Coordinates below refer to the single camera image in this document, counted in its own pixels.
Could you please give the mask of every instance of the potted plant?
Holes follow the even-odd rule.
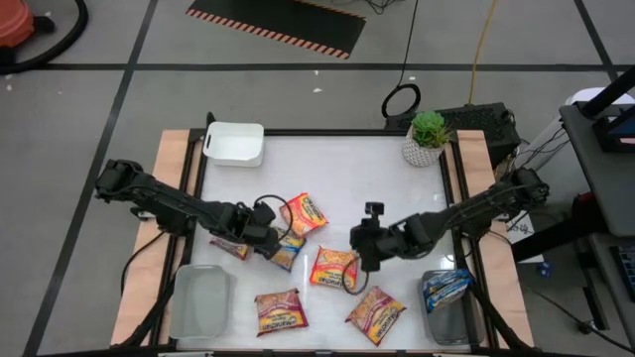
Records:
[[[416,167],[434,164],[448,139],[449,134],[441,114],[434,111],[418,113],[402,147],[404,158]]]

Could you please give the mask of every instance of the white tabletop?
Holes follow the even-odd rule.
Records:
[[[208,164],[203,200],[244,201],[267,193],[291,199],[307,192],[329,224],[308,235],[291,273],[259,255],[240,261],[211,246],[209,233],[198,227],[191,263],[215,264],[231,276],[229,320],[225,332],[213,339],[181,340],[181,349],[331,349],[373,350],[375,347],[352,323],[344,323],[361,297],[344,290],[311,286],[309,275],[318,246],[347,251],[350,228],[364,217],[366,201],[385,203],[382,226],[415,212],[446,207],[439,165],[415,168],[403,159],[399,137],[266,137],[264,161],[258,168]],[[266,200],[278,213],[282,203]],[[278,217],[275,223],[286,227]],[[371,274],[369,287],[379,286],[406,310],[379,346],[380,349],[468,350],[439,346],[427,332],[417,296],[417,282],[427,270],[452,269],[452,244],[447,234],[435,250],[418,261],[391,259]],[[360,272],[359,280],[364,274]],[[256,337],[258,317],[254,297],[300,291],[309,327]]]

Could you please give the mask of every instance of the transparent container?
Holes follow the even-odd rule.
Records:
[[[229,276],[215,265],[182,266],[177,271],[170,336],[210,338],[227,325]]]

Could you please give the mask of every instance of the white pot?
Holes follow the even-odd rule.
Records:
[[[408,163],[416,167],[426,167],[437,162],[444,148],[423,148],[413,140],[413,127],[406,135],[406,142],[402,146],[402,153]]]

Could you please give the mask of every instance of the blue snack bag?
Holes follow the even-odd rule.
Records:
[[[446,285],[460,279],[469,279],[469,271],[467,269],[440,272],[424,282],[424,298],[428,298],[430,295],[443,289]]]
[[[456,300],[460,299],[467,287],[471,278],[455,280],[435,293],[426,298],[426,310],[428,313],[432,312],[435,308],[447,306]]]

